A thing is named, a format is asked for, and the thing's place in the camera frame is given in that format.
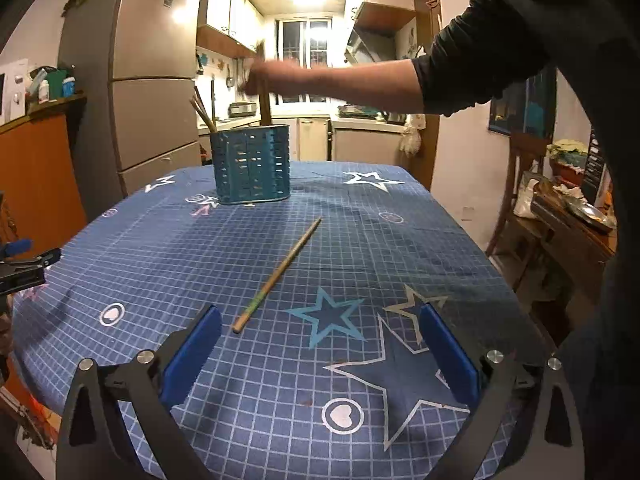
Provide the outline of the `person's forearm dark sleeve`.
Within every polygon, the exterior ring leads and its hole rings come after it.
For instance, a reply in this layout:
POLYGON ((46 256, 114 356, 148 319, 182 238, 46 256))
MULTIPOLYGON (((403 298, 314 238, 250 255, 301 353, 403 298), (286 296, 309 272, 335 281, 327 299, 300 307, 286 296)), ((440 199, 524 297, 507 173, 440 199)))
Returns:
POLYGON ((471 0, 411 62, 310 70, 300 82, 339 99, 449 115, 555 65, 591 120, 639 101, 639 0, 471 0))

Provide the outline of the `person's right hand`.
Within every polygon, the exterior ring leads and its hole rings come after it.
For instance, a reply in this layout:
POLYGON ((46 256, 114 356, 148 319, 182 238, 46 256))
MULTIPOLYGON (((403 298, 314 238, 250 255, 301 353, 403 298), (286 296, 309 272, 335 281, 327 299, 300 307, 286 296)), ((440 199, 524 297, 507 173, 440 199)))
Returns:
POLYGON ((248 96, 258 96, 258 77, 263 76, 268 91, 279 96, 297 96, 318 89, 314 71, 293 62, 267 60, 262 66, 255 61, 240 89, 248 96))

